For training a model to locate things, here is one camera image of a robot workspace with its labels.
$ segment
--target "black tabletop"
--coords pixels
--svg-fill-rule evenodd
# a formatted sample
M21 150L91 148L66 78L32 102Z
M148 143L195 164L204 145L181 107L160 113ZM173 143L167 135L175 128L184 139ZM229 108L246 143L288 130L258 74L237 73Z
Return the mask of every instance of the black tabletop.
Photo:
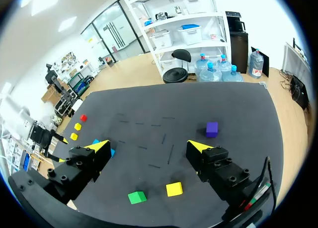
M85 123L81 114L87 115ZM215 121L219 133L207 138L206 123ZM77 122L82 129L72 141ZM251 180L270 156L277 194L282 180L277 113L268 91L256 83L176 83L94 92L63 135L70 144L56 146L54 155L61 158L68 157L71 147L94 139L109 139L116 150L98 180L74 201L80 212L108 222L206 228L221 221L228 204L197 177L185 157L188 140L223 146L237 165L250 170ZM181 182L183 194L167 197L165 185L173 182ZM147 201L131 205L128 194L135 191L143 191ZM264 216L272 204L270 198L263 206Z

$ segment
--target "white storage box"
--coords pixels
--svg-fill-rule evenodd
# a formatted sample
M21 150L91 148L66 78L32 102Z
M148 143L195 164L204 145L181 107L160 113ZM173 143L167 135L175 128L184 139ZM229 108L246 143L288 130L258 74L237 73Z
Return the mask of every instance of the white storage box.
M182 0L189 14L191 13L206 13L210 10L206 0Z
M171 56L171 52L164 53L159 62L164 73L172 68L180 68L182 66L182 61Z
M172 46L172 39L168 30L161 30L154 33L150 39L154 42L157 49L167 48Z
M182 29L178 28L178 31L181 33L183 41L186 45L191 45L195 43L202 42L201 26L195 28Z

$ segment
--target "glass wall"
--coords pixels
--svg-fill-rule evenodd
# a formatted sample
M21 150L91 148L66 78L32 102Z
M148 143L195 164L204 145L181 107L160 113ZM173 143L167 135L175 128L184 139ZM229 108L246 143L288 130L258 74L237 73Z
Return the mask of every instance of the glass wall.
M139 27L138 27L133 15L131 14L130 10L128 9L125 1L124 0L119 0L119 3L122 6L125 14L127 15L128 20L131 22L131 25L132 25L133 29L135 30L139 41L143 45L143 47L145 49L145 52L149 52L150 50L148 48L148 45L147 45L144 37L142 36L141 31L140 31L140 29L139 29ZM134 11L136 12L140 23L143 25L143 23L149 18L149 16L148 16L143 4L142 3L134 3L133 7L134 7Z
M94 55L99 58L112 57L106 48L103 39L98 35L94 26L90 24L81 34L84 40L90 45Z
M144 53L117 2L98 16L93 25L116 61Z

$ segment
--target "blue cube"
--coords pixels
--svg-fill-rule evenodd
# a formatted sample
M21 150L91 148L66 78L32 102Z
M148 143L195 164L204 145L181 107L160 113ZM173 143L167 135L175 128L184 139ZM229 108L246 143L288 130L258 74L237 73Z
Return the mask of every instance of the blue cube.
M96 140L96 139L95 139L95 140L93 141L93 145L94 145L94 144L97 144L97 143L99 143L99 142L100 142L99 140ZM111 151L111 157L114 157L115 150L110 149L110 151Z
M218 122L208 122L206 136L215 138L218 135Z
M114 157L114 154L115 154L115 150L113 150L113 149L110 149L110 151L111 151L111 157Z
M95 139L95 140L93 141L92 145L97 144L97 143L99 143L99 142L100 142L99 140L96 140L96 139Z

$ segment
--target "black chair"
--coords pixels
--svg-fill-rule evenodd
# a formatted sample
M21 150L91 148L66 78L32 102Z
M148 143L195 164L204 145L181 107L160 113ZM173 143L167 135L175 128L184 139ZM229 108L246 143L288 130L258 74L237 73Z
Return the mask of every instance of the black chair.
M165 72L163 74L162 79L164 83L184 82L188 78L188 71L189 71L188 63L191 62L191 55L187 50L184 50L184 49L174 50L171 55L174 58L181 60L181 67L172 68L169 71ZM187 62L187 70L183 68L183 61Z

